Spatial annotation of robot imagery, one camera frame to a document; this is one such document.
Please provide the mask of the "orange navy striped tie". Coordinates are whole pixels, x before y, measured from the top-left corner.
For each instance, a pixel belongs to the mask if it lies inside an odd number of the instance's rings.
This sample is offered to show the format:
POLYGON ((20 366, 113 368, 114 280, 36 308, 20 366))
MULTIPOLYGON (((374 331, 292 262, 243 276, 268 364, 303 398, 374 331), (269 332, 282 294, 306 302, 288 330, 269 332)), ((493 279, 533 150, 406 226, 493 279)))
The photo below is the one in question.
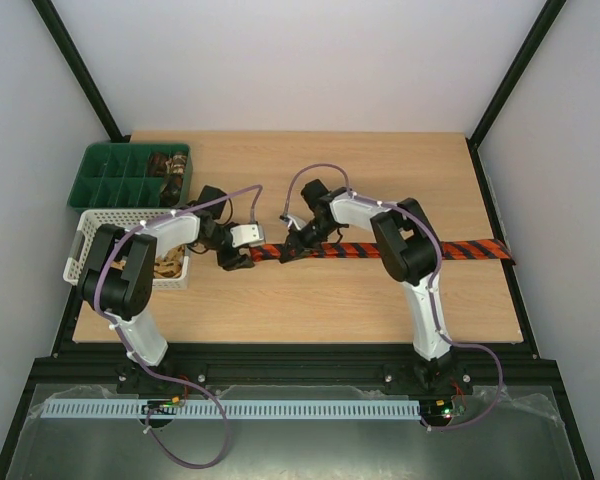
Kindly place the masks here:
MULTIPOLYGON (((284 245, 279 243, 249 248, 249 255, 254 262, 279 261, 284 253, 284 245)), ((376 243, 361 242, 323 243, 317 250, 300 254, 300 258, 379 259, 380 257, 376 243)), ((511 265, 515 264, 507 246, 497 239, 443 242, 442 257, 444 260, 501 260, 511 265)))

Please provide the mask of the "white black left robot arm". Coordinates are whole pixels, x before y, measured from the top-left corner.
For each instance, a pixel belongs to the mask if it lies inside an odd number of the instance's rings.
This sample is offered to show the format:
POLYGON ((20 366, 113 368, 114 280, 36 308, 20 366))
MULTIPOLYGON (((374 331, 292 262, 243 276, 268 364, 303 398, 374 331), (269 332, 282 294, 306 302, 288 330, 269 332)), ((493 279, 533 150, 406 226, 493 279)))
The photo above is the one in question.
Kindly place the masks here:
POLYGON ((225 270, 253 266, 241 250, 265 240, 255 211, 250 211, 246 224, 224 225, 214 217, 219 206, 250 191, 259 196, 262 187, 254 185, 172 209, 141 219, 132 227, 103 224, 97 228, 77 280, 77 292, 109 322, 131 360, 156 367, 168 349, 149 310, 156 258, 173 248, 197 243, 214 251, 225 270))

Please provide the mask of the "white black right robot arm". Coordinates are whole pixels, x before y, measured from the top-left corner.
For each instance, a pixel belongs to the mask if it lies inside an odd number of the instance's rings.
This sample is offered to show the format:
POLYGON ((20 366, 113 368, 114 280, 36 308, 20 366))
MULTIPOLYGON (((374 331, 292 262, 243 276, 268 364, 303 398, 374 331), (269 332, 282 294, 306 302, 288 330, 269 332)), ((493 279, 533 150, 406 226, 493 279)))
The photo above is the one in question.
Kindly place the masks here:
POLYGON ((372 232, 385 271, 405 291, 413 348, 421 358, 417 382, 427 391, 440 390, 451 379, 452 358, 439 292, 442 246, 420 204, 413 198, 383 202, 346 187, 328 190, 318 179, 306 184, 301 196, 313 217, 304 222, 284 208, 280 219, 288 235, 280 261, 308 256, 341 228, 372 232))

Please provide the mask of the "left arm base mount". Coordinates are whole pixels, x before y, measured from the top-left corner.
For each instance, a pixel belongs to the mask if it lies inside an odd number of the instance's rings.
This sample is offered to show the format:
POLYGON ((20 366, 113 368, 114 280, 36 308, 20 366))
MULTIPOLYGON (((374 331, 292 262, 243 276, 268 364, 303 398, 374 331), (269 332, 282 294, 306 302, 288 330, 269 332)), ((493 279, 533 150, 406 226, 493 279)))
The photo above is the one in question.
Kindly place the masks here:
MULTIPOLYGON (((178 378, 196 385, 204 386, 208 374, 208 366, 201 362, 163 360, 152 371, 159 375, 178 378)), ((125 360, 114 369, 118 382, 116 391, 119 394, 135 394, 140 398, 166 398, 183 396, 191 392, 191 388, 179 382, 165 381, 146 373, 142 367, 132 361, 125 360)))

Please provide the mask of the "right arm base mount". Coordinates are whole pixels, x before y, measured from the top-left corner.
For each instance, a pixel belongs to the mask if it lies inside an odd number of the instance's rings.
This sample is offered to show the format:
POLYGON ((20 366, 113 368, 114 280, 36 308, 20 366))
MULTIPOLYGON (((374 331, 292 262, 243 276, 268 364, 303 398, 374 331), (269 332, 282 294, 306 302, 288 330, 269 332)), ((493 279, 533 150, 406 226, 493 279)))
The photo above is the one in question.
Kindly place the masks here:
POLYGON ((389 363, 382 367, 382 379, 388 394, 452 395, 456 388, 466 392, 472 376, 466 366, 456 360, 409 360, 389 363))

